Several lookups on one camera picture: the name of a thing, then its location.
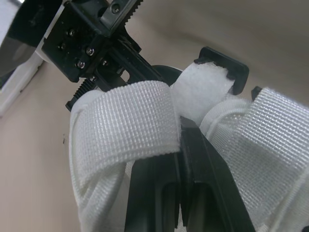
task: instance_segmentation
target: screw head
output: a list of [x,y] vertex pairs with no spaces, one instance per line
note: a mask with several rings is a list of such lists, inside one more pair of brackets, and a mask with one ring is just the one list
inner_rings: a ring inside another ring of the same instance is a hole
[[89,55],[89,56],[92,56],[94,54],[95,50],[91,47],[88,47],[86,49],[86,54]]
[[117,13],[119,13],[120,12],[120,5],[119,4],[114,4],[114,5],[112,5],[112,13],[113,14],[117,14]]
[[69,36],[73,37],[74,35],[75,35],[75,30],[74,29],[69,30]]
[[66,44],[65,43],[62,43],[61,45],[58,46],[58,48],[60,50],[64,50],[66,48]]
[[76,67],[79,69],[83,69],[85,65],[85,62],[81,62],[80,60],[76,62]]

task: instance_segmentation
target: black plastic buckle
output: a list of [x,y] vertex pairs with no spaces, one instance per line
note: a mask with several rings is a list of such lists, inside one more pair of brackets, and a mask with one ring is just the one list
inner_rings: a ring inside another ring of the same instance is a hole
[[235,80],[232,92],[233,95],[242,93],[249,75],[249,68],[247,65],[210,47],[203,47],[199,53],[198,59],[194,60],[194,63],[203,64],[208,62],[213,62],[217,66],[226,68],[228,70],[227,78]]

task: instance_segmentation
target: beige background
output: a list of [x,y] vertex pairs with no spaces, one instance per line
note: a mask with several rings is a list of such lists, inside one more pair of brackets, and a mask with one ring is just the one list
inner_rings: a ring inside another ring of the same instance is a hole
[[[151,64],[184,69],[211,46],[260,85],[309,104],[309,1],[146,0],[127,25]],[[65,103],[77,85],[44,64],[0,120],[0,230],[78,232]]]

